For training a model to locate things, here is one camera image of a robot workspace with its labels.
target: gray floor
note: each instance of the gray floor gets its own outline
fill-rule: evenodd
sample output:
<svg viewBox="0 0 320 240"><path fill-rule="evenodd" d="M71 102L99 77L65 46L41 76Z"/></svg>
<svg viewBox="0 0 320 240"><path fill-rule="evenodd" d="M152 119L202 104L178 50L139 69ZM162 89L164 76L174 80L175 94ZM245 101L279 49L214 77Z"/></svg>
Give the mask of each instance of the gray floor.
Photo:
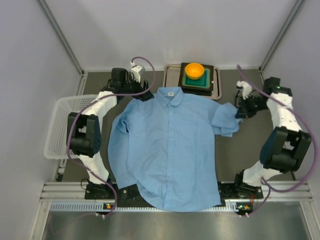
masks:
<svg viewBox="0 0 320 240"><path fill-rule="evenodd" d="M256 85L262 86L262 81L258 70L245 70L246 76ZM219 103L233 103L237 93L236 82L240 76L236 70L221 70L222 98ZM143 79L152 80L152 72L146 72ZM155 93L163 84L163 71L156 72L156 83L152 92ZM91 72L88 74L83 94L97 94L104 87L108 79L111 78L110 72ZM101 156L105 167L110 171L108 163L108 142L111 131L111 125L114 118L120 114L130 101L126 97L116 107L111 109L103 119L102 128L102 147ZM215 166L218 181L233 181L236 173L242 169L250 168L258 159L261 147L272 131L272 122L270 113L266 111L259 112L251 119L244 119L240 124L240 129L233 137L216 136L215 145ZM73 164L67 162L63 175L64 182L80 182L87 178L87 172ZM275 176L272 180L289 181L292 180L290 173Z"/></svg>
<svg viewBox="0 0 320 240"><path fill-rule="evenodd" d="M249 218L232 212L116 212L105 220L82 214L50 212L43 239L311 240L298 202L268 202Z"/></svg>

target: plastic basket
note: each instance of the plastic basket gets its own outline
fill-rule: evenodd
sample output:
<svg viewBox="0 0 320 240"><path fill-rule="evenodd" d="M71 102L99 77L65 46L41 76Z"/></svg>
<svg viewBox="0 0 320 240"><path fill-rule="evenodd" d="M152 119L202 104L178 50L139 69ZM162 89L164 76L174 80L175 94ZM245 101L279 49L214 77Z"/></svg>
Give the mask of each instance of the plastic basket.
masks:
<svg viewBox="0 0 320 240"><path fill-rule="evenodd" d="M79 112L98 95L80 95L60 98L54 107L49 132L44 146L44 156L47 159L67 159L67 124L71 112Z"/></svg>

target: metal pole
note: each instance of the metal pole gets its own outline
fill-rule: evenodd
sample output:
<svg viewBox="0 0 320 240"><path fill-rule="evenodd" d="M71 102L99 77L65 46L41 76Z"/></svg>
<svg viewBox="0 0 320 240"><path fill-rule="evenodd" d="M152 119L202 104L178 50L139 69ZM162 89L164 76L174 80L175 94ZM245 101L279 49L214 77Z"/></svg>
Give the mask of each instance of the metal pole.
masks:
<svg viewBox="0 0 320 240"><path fill-rule="evenodd" d="M279 34L276 36L276 38L275 38L270 50L268 51L267 55L265 56L261 66L259 67L260 72L263 72L267 68L267 66L268 66L271 58L273 57L274 53L276 52L281 40L283 39L283 37L286 34L286 32L288 31L289 27L293 23L295 17L298 15L300 10L302 9L303 4L304 4L305 1L306 0L297 0L296 1L296 3L293 6L289 16L286 19L284 25L282 26Z"/></svg>
<svg viewBox="0 0 320 240"><path fill-rule="evenodd" d="M76 68L76 70L83 75L84 71L82 69L82 67L80 66L74 52L72 51L66 37L64 36L63 32L61 31L54 15L52 14L48 4L46 3L45 0L37 0L37 2L39 3L41 9L43 10L44 14L46 15L46 17L48 18L49 22L51 23L51 26L53 27L53 30L55 31L58 39L60 40L62 46L64 47L65 52L67 53L67 55L69 56L70 60L72 61L74 67Z"/></svg>

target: shirt placket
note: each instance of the shirt placket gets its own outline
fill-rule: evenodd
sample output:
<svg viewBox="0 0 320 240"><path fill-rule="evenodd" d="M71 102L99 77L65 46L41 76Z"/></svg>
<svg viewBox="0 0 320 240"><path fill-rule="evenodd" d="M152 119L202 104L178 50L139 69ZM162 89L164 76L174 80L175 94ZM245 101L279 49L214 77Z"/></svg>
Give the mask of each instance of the shirt placket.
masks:
<svg viewBox="0 0 320 240"><path fill-rule="evenodd" d="M167 165L166 165L166 195L164 200L164 209L171 207L171 199L173 195L173 168L174 168L174 106L168 105L168 149L167 149Z"/></svg>

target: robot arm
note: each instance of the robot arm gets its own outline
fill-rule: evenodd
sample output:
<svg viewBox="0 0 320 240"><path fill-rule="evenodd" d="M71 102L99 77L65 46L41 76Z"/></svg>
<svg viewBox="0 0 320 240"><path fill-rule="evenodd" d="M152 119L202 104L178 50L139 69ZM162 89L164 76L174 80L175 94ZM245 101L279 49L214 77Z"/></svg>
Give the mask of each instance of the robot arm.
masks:
<svg viewBox="0 0 320 240"><path fill-rule="evenodd" d="M261 178L268 180L273 176L297 171L311 144L311 137L302 131L292 109L292 92L280 86L280 79L271 77L264 82L263 91L286 106L281 106L264 96L252 96L252 88L247 82L238 82L242 96L237 96L236 118L250 118L258 111L269 109L273 131L263 145L259 161L251 168L236 175L235 184L240 190L254 192L261 186Z"/></svg>
<svg viewBox="0 0 320 240"><path fill-rule="evenodd" d="M111 79L98 94L94 101L97 101L90 108L86 109L76 121L75 128L72 132L70 140L70 149L75 155L78 155L82 163L91 171L88 171L89 181L95 185L101 185L99 179L94 177L92 173L96 174L103 180L109 179L109 172L104 166L100 148L102 143L101 131L103 117L107 112L113 108L123 96L110 96L100 100L101 97L112 94L135 94L149 88L148 82L144 81L141 87L140 80L144 72L144 67L131 63L133 78L130 78L127 70L124 68L113 68L111 71ZM142 95L135 96L135 98L142 101L147 101L153 98L153 94L148 91ZM78 113L71 112L68 116L67 134L69 134L72 123Z"/></svg>

